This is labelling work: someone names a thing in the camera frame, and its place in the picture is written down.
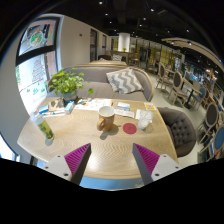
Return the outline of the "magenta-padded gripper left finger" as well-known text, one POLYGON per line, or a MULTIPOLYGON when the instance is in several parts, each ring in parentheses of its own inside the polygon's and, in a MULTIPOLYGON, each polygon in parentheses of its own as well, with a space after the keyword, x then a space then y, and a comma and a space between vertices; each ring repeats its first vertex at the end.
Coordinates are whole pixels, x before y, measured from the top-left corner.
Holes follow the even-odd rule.
POLYGON ((56 155, 43 170, 79 185, 90 155, 91 144, 88 143, 66 155, 56 155))

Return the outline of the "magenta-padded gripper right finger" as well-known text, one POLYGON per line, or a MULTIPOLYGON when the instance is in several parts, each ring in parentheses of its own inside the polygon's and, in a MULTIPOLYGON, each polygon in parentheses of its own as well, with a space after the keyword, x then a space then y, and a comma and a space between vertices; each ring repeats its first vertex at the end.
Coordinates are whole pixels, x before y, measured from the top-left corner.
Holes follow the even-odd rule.
POLYGON ((159 155, 136 143, 133 144, 132 153, 145 185, 182 169, 182 167, 167 154, 159 155))

